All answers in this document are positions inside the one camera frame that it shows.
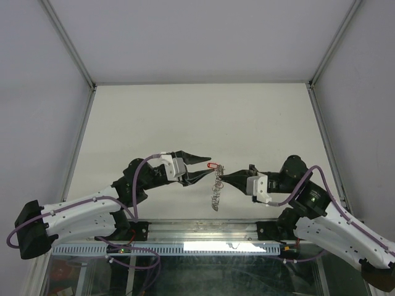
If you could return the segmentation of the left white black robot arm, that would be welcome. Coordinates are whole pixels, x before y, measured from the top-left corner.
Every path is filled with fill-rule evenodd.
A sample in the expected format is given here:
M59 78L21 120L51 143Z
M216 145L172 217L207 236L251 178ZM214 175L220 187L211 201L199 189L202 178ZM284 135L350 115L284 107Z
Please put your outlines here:
M32 200L23 206L6 244L29 260L68 241L124 239L130 224L138 222L138 204L147 199L148 190L173 183L196 184L213 169L190 172L188 166L210 160L182 150L160 152L132 160L118 180L94 194L47 205Z

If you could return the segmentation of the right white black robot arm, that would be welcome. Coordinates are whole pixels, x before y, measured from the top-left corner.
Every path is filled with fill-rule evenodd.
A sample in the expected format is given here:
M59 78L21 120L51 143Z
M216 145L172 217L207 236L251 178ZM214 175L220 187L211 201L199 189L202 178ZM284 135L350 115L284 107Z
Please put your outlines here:
M307 167L298 155L289 156L278 172L261 172L254 165L220 179L266 207L284 207L276 233L293 235L336 255L359 271L371 286L394 290L394 242L385 239L347 211L331 193L311 178L318 166Z

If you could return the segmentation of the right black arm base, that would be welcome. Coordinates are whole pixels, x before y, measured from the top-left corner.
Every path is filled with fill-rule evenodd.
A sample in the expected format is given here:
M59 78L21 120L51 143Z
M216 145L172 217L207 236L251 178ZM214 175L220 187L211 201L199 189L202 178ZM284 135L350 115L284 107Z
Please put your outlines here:
M278 222L277 220L256 221L256 233L259 241L275 241L285 243L295 241L295 231L309 231L309 226L298 226L288 222Z

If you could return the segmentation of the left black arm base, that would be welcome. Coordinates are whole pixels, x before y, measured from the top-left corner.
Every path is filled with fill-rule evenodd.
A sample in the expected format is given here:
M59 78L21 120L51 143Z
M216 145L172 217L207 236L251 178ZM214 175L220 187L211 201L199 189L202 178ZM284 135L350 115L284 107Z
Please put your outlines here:
M150 223L147 221L137 223L128 221L117 227L112 234L101 237L107 241L145 242L148 240L149 225Z

